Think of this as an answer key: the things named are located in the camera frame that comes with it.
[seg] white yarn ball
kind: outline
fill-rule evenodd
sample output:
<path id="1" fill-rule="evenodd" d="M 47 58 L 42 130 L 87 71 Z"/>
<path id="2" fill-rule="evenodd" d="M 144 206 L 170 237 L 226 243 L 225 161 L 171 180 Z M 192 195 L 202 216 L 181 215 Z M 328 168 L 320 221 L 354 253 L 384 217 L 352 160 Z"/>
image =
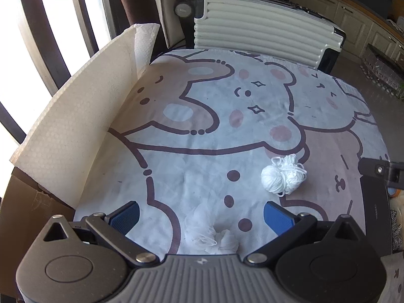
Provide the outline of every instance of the white yarn ball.
<path id="1" fill-rule="evenodd" d="M 289 195 L 307 178 L 307 171 L 297 162 L 295 154 L 273 157 L 271 162 L 261 172 L 261 183 L 270 193 L 279 197 Z"/>

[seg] kitchen cabinet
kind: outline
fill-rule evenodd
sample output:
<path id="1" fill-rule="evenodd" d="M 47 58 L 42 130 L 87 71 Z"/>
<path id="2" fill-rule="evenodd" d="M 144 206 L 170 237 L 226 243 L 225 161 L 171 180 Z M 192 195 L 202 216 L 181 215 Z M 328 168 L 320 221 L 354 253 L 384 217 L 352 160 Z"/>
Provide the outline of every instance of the kitchen cabinet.
<path id="1" fill-rule="evenodd" d="M 309 8 L 318 12 L 320 15 L 333 20 L 335 12 L 337 11 L 338 1 L 337 0 L 290 0 L 291 2 L 297 3 L 300 6 Z"/>
<path id="2" fill-rule="evenodd" d="M 396 61 L 404 65 L 403 37 L 389 33 L 375 22 L 366 12 L 352 7 L 347 0 L 290 0 L 312 9 L 337 24 L 347 34 L 342 55 L 360 62 L 360 57 L 368 43 L 372 44 Z"/>
<path id="3" fill-rule="evenodd" d="M 379 49 L 385 55 L 392 56 L 393 50 L 395 50 L 397 46 L 397 39 L 385 29 L 381 28 L 376 23 L 373 23 L 360 56 L 365 51 L 368 43 Z"/>
<path id="4" fill-rule="evenodd" d="M 358 10 L 339 2 L 334 23 L 347 34 L 343 49 L 359 57 L 373 21 Z"/>
<path id="5" fill-rule="evenodd" d="M 391 59 L 404 69 L 404 44 L 400 41 L 395 45 L 393 53 L 391 54 Z"/>

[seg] white suitcase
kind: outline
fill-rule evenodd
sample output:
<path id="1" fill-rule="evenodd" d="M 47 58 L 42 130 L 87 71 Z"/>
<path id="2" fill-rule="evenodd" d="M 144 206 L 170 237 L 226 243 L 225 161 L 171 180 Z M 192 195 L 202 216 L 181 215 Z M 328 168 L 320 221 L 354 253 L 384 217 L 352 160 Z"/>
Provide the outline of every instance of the white suitcase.
<path id="1" fill-rule="evenodd" d="M 176 6 L 194 48 L 267 54 L 329 73 L 346 34 L 332 21 L 278 0 L 188 0 Z"/>

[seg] pink cheek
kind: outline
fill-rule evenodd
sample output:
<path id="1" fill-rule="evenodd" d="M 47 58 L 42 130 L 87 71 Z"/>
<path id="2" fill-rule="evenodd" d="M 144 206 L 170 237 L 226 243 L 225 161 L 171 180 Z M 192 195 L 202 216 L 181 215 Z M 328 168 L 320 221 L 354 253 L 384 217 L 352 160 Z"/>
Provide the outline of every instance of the pink cheek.
<path id="1" fill-rule="evenodd" d="M 334 101 L 332 101 L 330 98 L 326 97 L 327 102 L 330 104 L 330 106 L 334 109 L 338 109 L 338 106 L 335 104 Z"/>
<path id="2" fill-rule="evenodd" d="M 278 80 L 284 80 L 286 75 L 279 69 L 271 69 L 271 74 L 276 77 Z"/>
<path id="3" fill-rule="evenodd" d="M 241 69 L 241 70 L 238 72 L 238 76 L 239 76 L 242 80 L 246 80 L 246 79 L 250 76 L 250 73 L 249 73 L 249 71 L 246 70 L 246 69 Z"/>
<path id="4" fill-rule="evenodd" d="M 305 68 L 299 67 L 298 70 L 303 76 L 306 76 L 307 78 L 309 77 L 309 74 Z"/>
<path id="5" fill-rule="evenodd" d="M 239 111 L 238 109 L 235 109 L 232 111 L 232 113 L 229 116 L 229 123 L 231 125 L 231 127 L 233 128 L 237 128 L 241 125 L 241 123 L 243 122 L 244 119 L 244 115 L 241 111 Z"/>
<path id="6" fill-rule="evenodd" d="M 288 141 L 292 138 L 292 132 L 284 125 L 275 126 L 271 129 L 269 134 L 278 142 Z"/>

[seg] circular cap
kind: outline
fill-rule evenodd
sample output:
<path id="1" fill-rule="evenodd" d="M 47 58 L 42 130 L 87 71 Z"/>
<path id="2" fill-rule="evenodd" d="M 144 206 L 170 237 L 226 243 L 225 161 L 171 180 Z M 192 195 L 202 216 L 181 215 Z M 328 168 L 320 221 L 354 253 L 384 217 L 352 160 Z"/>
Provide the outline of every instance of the circular cap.
<path id="1" fill-rule="evenodd" d="M 92 216 L 105 216 L 105 213 L 96 212 L 96 213 L 93 213 Z"/>
<path id="2" fill-rule="evenodd" d="M 150 263 L 156 259 L 156 256 L 153 253 L 140 253 L 136 255 L 136 261 L 140 263 Z"/>
<path id="3" fill-rule="evenodd" d="M 355 262 L 341 255 L 323 255 L 310 263 L 310 270 L 321 280 L 342 282 L 356 274 Z"/>
<path id="4" fill-rule="evenodd" d="M 253 253 L 247 256 L 247 261 L 254 264 L 264 263 L 267 259 L 267 256 L 262 253 Z"/>
<path id="5" fill-rule="evenodd" d="M 175 14 L 181 18 L 187 18 L 192 14 L 192 8 L 189 4 L 180 3 L 175 7 Z"/>
<path id="6" fill-rule="evenodd" d="M 82 256 L 61 256 L 50 261 L 45 267 L 45 272 L 56 282 L 76 282 L 92 272 L 92 263 Z"/>

